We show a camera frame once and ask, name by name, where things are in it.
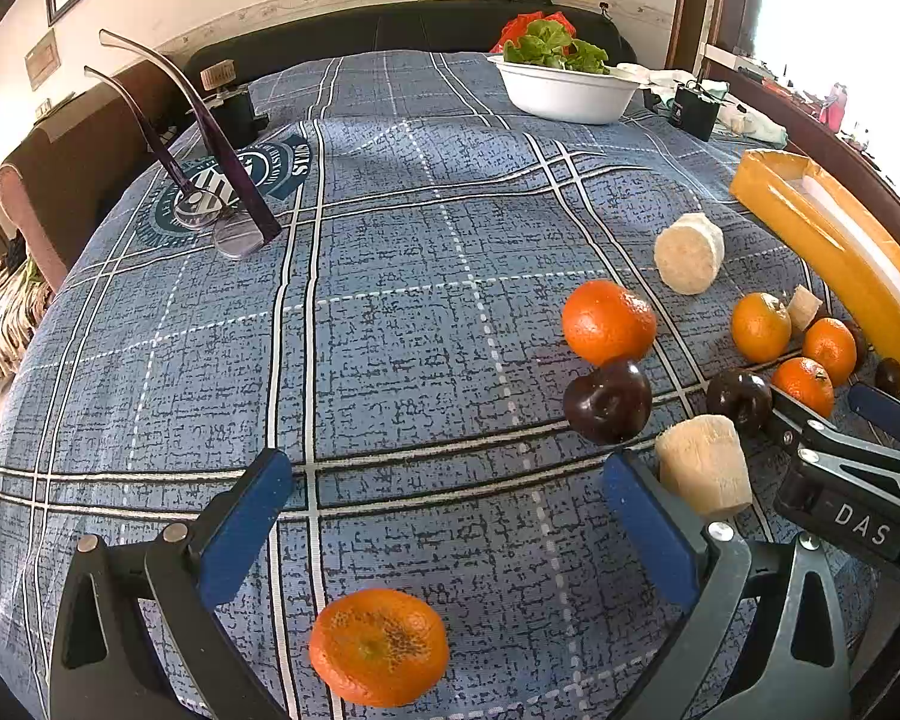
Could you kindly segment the orange mandarin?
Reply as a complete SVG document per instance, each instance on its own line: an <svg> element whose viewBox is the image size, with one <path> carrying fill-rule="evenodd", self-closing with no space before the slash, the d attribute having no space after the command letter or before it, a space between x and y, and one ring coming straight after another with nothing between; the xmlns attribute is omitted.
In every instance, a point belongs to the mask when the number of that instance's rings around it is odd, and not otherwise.
<svg viewBox="0 0 900 720"><path fill-rule="evenodd" d="M772 376L772 385L823 418L829 418L834 410L836 395L831 377L813 359L800 356L782 362Z"/></svg>
<svg viewBox="0 0 900 720"><path fill-rule="evenodd" d="M432 606L408 593L367 589L317 616L310 663L331 692L359 706L408 706L430 691L450 661L447 631Z"/></svg>
<svg viewBox="0 0 900 720"><path fill-rule="evenodd" d="M834 387L842 387L857 366L857 342L842 320L824 317L805 332L803 356L826 372Z"/></svg>

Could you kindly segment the yellowish mandarin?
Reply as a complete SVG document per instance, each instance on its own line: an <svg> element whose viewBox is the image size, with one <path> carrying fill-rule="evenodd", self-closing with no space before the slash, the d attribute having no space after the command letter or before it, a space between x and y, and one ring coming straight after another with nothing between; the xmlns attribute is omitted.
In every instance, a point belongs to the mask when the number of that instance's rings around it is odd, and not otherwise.
<svg viewBox="0 0 900 720"><path fill-rule="evenodd" d="M792 319L784 303L772 294L746 294L731 312L730 335L747 361L774 361L790 343Z"/></svg>

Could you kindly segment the white crumpled cloth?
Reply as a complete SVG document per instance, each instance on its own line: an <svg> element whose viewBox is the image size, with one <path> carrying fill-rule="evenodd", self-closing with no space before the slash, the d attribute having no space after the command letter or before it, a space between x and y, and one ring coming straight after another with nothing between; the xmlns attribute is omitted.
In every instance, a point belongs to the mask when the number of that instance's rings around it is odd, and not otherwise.
<svg viewBox="0 0 900 720"><path fill-rule="evenodd" d="M788 133L751 104L730 93L727 82L699 80L686 70L650 70L639 64L619 64L611 73L621 80L636 82L644 94L644 106L665 117L697 140L706 142L715 127L782 149Z"/></svg>

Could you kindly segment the yellow white tray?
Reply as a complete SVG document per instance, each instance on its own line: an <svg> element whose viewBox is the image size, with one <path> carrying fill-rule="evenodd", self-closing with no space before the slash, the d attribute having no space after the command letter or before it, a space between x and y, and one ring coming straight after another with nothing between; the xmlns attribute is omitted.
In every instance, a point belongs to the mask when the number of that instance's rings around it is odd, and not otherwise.
<svg viewBox="0 0 900 720"><path fill-rule="evenodd" d="M820 275L875 346L900 364L900 245L806 156L748 149L730 193Z"/></svg>

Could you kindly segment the black cup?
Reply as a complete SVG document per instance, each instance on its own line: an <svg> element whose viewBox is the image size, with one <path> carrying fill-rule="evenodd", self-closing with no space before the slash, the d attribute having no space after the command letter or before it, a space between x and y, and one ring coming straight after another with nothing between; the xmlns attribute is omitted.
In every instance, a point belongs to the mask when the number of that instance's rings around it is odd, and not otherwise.
<svg viewBox="0 0 900 720"><path fill-rule="evenodd" d="M671 101L668 122L701 142L708 142L717 122L720 101L701 83L679 85Z"/></svg>

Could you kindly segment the red plastic bag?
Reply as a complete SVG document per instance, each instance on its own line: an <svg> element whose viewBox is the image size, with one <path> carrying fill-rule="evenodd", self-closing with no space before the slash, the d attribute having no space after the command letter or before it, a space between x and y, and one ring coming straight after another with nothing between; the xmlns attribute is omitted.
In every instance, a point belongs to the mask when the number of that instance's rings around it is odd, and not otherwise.
<svg viewBox="0 0 900 720"><path fill-rule="evenodd" d="M497 39L497 43L494 44L491 52L493 54L502 54L502 52L504 52L505 44L516 43L518 39L525 34L526 28L528 28L533 21L554 21L555 23L559 23L572 37L577 36L577 29L575 29L575 26L572 25L571 21L567 20L562 11L555 11L554 13L551 13L551 15L544 15L543 11L520 13L520 15L515 16L515 18L512 18L512 20L505 23L504 28L500 30L499 39Z"/></svg>

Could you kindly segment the black sofa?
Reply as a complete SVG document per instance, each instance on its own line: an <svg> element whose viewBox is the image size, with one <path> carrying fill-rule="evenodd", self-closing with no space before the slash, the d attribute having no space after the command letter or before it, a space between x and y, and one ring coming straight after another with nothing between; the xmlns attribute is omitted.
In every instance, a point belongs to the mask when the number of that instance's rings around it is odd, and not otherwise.
<svg viewBox="0 0 900 720"><path fill-rule="evenodd" d="M203 47L183 65L188 80L230 60L237 80L251 82L310 60L374 50L487 52L505 23L523 13L553 15L544 0L419 0L350 8L231 37Z"/></svg>

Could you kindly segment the green lettuce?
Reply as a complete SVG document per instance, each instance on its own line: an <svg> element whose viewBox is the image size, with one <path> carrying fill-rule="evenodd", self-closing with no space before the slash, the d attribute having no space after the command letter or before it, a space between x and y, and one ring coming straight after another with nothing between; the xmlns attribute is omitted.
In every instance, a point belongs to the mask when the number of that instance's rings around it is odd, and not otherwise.
<svg viewBox="0 0 900 720"><path fill-rule="evenodd" d="M605 49L572 37L554 21L533 21L516 43L505 44L502 55L510 64L582 71L592 75L610 73Z"/></svg>

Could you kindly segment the white bowl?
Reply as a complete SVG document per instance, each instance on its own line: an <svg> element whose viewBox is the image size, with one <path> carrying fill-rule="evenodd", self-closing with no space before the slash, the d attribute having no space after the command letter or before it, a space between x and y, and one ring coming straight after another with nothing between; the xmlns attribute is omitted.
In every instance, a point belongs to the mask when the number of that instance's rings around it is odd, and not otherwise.
<svg viewBox="0 0 900 720"><path fill-rule="evenodd" d="M639 83L616 75L507 62L487 55L504 82L510 103L525 114L569 124L606 125L619 121Z"/></svg>

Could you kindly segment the large white yam chunk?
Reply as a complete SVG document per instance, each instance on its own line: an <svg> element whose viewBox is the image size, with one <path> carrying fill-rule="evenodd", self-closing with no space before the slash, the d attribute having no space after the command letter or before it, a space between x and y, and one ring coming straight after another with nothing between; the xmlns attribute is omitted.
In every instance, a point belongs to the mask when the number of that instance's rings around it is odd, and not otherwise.
<svg viewBox="0 0 900 720"><path fill-rule="evenodd" d="M722 229L704 213L685 213L655 239L653 261L660 280L675 293L702 294L724 263Z"/></svg>

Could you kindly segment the small white yam piece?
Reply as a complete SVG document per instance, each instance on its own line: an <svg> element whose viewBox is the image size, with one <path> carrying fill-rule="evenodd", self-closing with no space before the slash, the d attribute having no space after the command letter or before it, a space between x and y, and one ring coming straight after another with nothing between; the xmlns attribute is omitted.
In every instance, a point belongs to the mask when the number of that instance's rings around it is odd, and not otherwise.
<svg viewBox="0 0 900 720"><path fill-rule="evenodd" d="M824 302L813 291L809 291L802 284L797 284L787 304L793 335L803 335L818 318L823 305Z"/></svg>

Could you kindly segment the big orange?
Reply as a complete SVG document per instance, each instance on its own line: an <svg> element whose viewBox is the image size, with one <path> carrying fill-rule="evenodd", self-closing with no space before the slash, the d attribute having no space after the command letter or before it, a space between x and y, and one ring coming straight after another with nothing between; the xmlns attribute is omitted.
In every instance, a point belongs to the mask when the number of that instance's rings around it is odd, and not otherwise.
<svg viewBox="0 0 900 720"><path fill-rule="evenodd" d="M656 337L650 304L612 281L583 283L567 298L560 320L569 348L592 366L611 359L639 361Z"/></svg>

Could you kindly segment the small dark plum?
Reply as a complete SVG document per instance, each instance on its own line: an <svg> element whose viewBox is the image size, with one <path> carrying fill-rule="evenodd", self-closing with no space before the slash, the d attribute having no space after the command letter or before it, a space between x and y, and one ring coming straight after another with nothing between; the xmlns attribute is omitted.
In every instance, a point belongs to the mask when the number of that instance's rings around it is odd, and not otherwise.
<svg viewBox="0 0 900 720"><path fill-rule="evenodd" d="M883 358L875 369L875 387L894 398L900 398L900 362Z"/></svg>

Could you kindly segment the blue plaid tablecloth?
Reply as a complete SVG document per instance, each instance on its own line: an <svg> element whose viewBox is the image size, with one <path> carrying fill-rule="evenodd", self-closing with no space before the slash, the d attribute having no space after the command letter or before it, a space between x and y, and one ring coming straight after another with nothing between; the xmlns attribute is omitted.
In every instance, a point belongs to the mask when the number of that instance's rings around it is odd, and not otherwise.
<svg viewBox="0 0 900 720"><path fill-rule="evenodd" d="M633 104L606 127L521 114L478 54L374 52L256 80L245 163L283 232L244 260L137 177L41 321L0 416L0 673L48 712L76 541L148 541L265 447L294 489L222 624L294 718L352 718L308 661L313 619L368 587L445 622L450 667L413 718L603 718L673 629L566 426L587 366L560 312L587 281L655 312L637 449L699 415L746 294L824 283L730 197L736 138ZM707 291L660 280L685 213L724 233Z"/></svg>

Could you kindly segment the pink bottle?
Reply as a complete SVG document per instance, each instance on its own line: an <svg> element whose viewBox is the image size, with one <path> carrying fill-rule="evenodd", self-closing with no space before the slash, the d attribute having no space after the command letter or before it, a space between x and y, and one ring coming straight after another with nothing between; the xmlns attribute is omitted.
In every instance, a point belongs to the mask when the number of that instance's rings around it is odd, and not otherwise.
<svg viewBox="0 0 900 720"><path fill-rule="evenodd" d="M847 88L844 83L834 83L821 106L818 121L829 128L832 133L839 133L841 132L846 107Z"/></svg>

